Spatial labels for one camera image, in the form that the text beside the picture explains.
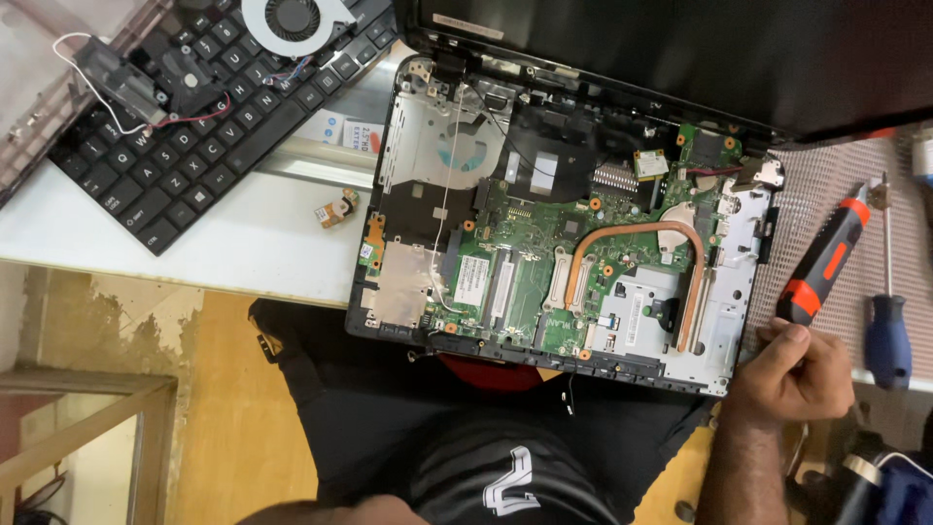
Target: green circuit board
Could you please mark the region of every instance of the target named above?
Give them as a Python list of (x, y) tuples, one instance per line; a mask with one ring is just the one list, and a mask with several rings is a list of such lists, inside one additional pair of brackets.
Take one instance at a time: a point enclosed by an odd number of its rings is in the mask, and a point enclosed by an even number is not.
[[(681, 126), (679, 132), (685, 137), (681, 156), (662, 177), (661, 183), (666, 185), (662, 205), (650, 212), (615, 192), (597, 189), (590, 200), (549, 204), (515, 198), (506, 181), (488, 181), (488, 196), (476, 220), (462, 226), (456, 270), (445, 286), (445, 303), (456, 312), (428, 302), (423, 326), (570, 355), (583, 348), (588, 323), (598, 316), (603, 297), (613, 291), (616, 280), (626, 271), (637, 265), (676, 274), (689, 271), (689, 243), (662, 253), (656, 232), (603, 237), (584, 253), (592, 254), (595, 261), (581, 281), (585, 282), (583, 315), (577, 318), (562, 306), (547, 311), (543, 307), (554, 273), (555, 249), (573, 255), (579, 241), (593, 230), (655, 222), (671, 207), (691, 203), (696, 212), (693, 226), (706, 252), (718, 246), (721, 238), (715, 235), (715, 227), (727, 218), (717, 213), (723, 180), (710, 177), (701, 187), (693, 177), (685, 177), (684, 170), (712, 163), (735, 164), (742, 155), (741, 144), (719, 135), (718, 143), (707, 141), (703, 145), (705, 158), (714, 160), (698, 163), (692, 147), (700, 132), (688, 125)], [(360, 263), (366, 261), (361, 256)]]

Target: white graphic print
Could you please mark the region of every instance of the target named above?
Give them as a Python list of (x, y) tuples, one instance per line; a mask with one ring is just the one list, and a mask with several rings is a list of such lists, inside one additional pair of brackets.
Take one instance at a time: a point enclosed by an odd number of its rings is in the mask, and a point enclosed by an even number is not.
[(482, 504), (493, 509), (496, 516), (507, 516), (527, 508), (539, 508), (534, 494), (525, 492), (523, 498), (503, 497), (502, 493), (512, 487), (531, 483), (531, 452), (527, 447), (515, 447), (512, 453), (512, 472), (498, 478), (482, 490)]

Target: screwdriver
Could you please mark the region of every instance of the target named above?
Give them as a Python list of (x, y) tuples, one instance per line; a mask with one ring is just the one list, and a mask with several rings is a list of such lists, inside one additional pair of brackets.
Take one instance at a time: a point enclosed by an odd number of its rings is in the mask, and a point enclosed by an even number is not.
[(883, 294), (871, 298), (874, 316), (865, 331), (865, 368), (875, 384), (885, 390), (906, 389), (911, 382), (911, 341), (904, 326), (905, 299), (894, 295), (891, 264), (891, 195), (884, 173), (882, 183), (871, 190), (871, 203), (884, 214)]
[(868, 189), (842, 199), (803, 255), (777, 301), (777, 317), (810, 326), (868, 224)]

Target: laptop screen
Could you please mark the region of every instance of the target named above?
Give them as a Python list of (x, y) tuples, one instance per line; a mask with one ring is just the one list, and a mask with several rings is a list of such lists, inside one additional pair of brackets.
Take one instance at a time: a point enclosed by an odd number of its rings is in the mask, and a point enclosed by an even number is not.
[(434, 31), (796, 137), (846, 135), (933, 111), (933, 10), (925, 2), (421, 0), (417, 12)]

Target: blue screwdriver handle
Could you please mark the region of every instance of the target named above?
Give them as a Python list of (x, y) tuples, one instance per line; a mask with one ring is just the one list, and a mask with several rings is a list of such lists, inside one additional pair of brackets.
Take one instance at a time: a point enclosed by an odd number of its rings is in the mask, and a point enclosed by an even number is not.
[(911, 383), (911, 341), (904, 326), (900, 295), (875, 295), (874, 318), (865, 331), (865, 367), (885, 390), (904, 390)]

